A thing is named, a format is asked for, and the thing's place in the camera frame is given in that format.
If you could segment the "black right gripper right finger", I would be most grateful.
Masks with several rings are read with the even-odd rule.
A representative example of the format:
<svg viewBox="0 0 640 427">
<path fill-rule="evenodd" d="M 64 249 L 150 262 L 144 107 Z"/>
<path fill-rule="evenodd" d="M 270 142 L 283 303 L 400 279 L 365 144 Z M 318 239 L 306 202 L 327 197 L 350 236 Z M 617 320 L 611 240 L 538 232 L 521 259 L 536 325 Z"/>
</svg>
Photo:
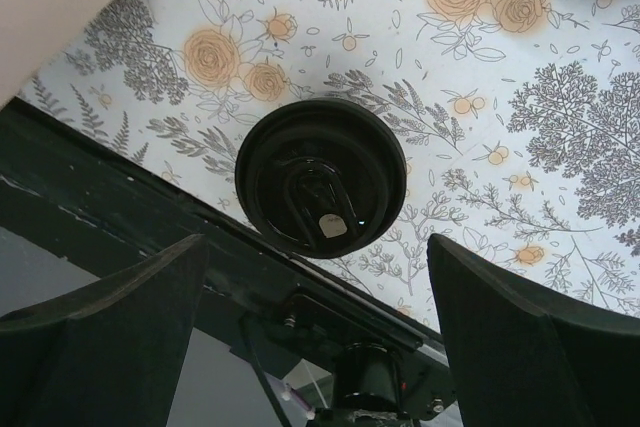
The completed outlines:
<svg viewBox="0 0 640 427">
<path fill-rule="evenodd" d="M 639 321 L 433 234 L 428 270 L 466 426 L 636 426 Z"/>
</svg>

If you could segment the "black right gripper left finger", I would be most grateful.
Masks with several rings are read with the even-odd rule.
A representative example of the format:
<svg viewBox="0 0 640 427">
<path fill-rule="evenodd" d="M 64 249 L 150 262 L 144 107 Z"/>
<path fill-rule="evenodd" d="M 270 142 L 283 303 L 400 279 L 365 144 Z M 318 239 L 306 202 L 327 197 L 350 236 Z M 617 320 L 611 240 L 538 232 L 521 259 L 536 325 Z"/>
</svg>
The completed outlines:
<svg viewBox="0 0 640 427">
<path fill-rule="evenodd" d="M 207 265 L 206 241 L 191 235 L 2 316 L 2 425 L 166 425 Z"/>
</svg>

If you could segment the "black plastic cup lid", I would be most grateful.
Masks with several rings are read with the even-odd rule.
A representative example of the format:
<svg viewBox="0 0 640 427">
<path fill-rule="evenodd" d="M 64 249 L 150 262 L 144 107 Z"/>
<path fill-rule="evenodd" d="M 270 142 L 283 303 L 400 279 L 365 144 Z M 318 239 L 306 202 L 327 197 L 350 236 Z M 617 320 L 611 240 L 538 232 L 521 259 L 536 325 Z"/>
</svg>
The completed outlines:
<svg viewBox="0 0 640 427">
<path fill-rule="evenodd" d="M 234 179 L 244 213 L 264 238 L 314 259 L 380 238 L 407 189 L 406 159 L 391 129 L 364 107 L 328 97 L 261 119 L 242 142 Z"/>
</svg>

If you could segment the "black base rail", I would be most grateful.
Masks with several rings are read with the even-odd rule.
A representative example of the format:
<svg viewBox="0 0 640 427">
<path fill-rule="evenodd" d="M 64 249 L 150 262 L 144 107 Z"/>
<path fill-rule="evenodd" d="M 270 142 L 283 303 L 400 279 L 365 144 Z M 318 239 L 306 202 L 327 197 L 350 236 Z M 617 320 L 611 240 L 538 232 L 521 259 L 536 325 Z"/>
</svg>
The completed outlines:
<svg viewBox="0 0 640 427">
<path fill-rule="evenodd" d="M 329 369 L 356 342 L 390 348 L 409 374 L 448 366 L 431 329 L 19 100 L 1 112 L 1 224 L 98 277 L 190 250 L 204 270 L 196 327 L 246 358 L 249 320 L 274 376 L 301 360 Z"/>
</svg>

